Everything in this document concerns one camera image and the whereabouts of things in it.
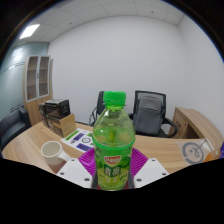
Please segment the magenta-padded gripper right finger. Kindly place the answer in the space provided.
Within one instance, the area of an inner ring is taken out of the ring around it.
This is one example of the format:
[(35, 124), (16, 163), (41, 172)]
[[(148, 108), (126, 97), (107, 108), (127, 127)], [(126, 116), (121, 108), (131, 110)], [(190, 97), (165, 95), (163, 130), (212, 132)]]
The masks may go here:
[(141, 188), (168, 175), (168, 171), (156, 158), (147, 158), (139, 150), (132, 150), (128, 174), (129, 189)]

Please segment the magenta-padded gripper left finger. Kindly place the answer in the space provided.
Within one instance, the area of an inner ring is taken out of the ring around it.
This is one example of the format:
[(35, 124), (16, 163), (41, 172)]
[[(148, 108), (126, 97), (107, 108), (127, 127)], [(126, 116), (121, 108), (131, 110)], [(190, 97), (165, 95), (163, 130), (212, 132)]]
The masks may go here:
[(57, 175), (83, 188), (96, 189), (98, 180), (94, 150), (88, 150), (79, 158), (69, 159)]

